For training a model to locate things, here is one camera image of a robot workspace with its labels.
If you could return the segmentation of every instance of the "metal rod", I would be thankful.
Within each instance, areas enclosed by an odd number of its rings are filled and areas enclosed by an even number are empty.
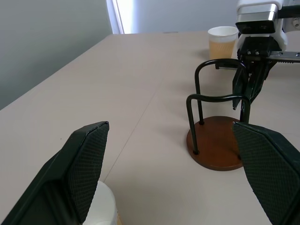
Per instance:
[[[282,61],[292,61],[300,62],[300,52],[280,52],[273,51],[270,56],[267,57],[269,60],[282,60]]]
[[[191,136],[192,136],[192,142],[193,142],[193,152],[195,155],[199,154],[198,145],[197,145],[197,137],[196,137],[196,131],[195,131],[195,125],[194,125],[194,117],[193,117],[193,111],[192,111],[192,100],[197,100],[198,102],[204,101],[204,102],[227,102],[232,101],[234,99],[241,99],[242,100],[242,106],[241,106],[241,114],[240,114],[240,122],[249,123],[249,117],[250,117],[250,107],[251,103],[248,97],[245,95],[226,95],[226,96],[218,96],[218,97],[211,97],[211,96],[204,96],[199,94],[192,94],[188,96],[186,104],[187,104],[187,115],[188,115],[188,122],[189,127],[191,129]]]
[[[282,6],[281,10],[277,13],[277,17],[278,19],[300,17],[300,5]]]
[[[203,69],[205,66],[209,66],[209,65],[217,64],[217,63],[235,65],[237,68],[241,68],[243,73],[247,74],[247,69],[246,69],[245,65],[239,60],[235,60],[235,59],[216,59],[216,60],[206,61],[204,63],[201,63],[195,71],[195,86],[196,86],[196,93],[197,94],[199,94],[199,95],[201,94],[201,92],[200,92],[200,78],[199,78],[200,70]],[[203,120],[202,103],[201,103],[200,100],[197,101],[197,102],[198,102],[198,112],[199,112],[199,118],[200,118],[199,124],[203,125],[204,120]]]

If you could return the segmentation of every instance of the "paper cup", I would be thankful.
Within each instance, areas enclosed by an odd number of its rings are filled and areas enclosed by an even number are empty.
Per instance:
[[[210,59],[231,58],[239,30],[236,27],[214,27],[208,31]]]

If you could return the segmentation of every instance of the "wooden base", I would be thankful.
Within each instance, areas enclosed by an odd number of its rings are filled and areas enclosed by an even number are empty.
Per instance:
[[[218,171],[229,171],[243,166],[239,149],[232,132],[237,119],[213,116],[204,119],[204,124],[195,123],[199,154],[193,152],[191,131],[187,134],[187,149],[191,157],[200,165]]]

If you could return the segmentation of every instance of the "mug tree stand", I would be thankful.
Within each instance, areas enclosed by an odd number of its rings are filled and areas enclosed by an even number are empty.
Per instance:
[[[238,60],[223,59],[210,60],[202,63],[195,72],[196,94],[187,98],[187,113],[190,130],[187,134],[187,149],[191,157],[198,164],[216,171],[230,171],[242,167],[242,161],[238,145],[232,132],[234,122],[249,122],[250,100],[244,95],[227,95],[219,97],[203,96],[200,93],[199,72],[208,65],[220,62],[236,65],[240,69],[241,77],[246,74],[245,66]],[[191,101],[198,102],[200,121],[194,123]],[[203,119],[202,101],[204,102],[226,102],[240,101],[240,120],[226,116],[212,116]]]

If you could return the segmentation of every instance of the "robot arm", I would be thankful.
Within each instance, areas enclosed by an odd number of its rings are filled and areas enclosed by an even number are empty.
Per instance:
[[[246,95],[253,102],[277,62],[300,63],[300,52],[285,52],[285,33],[300,30],[300,0],[239,0],[237,15],[236,26],[241,34],[238,59],[247,74],[237,69],[232,93]],[[233,101],[234,109],[238,103]]]
[[[247,37],[273,37],[285,51],[285,33],[300,30],[300,0],[239,0],[237,15],[238,48]]]

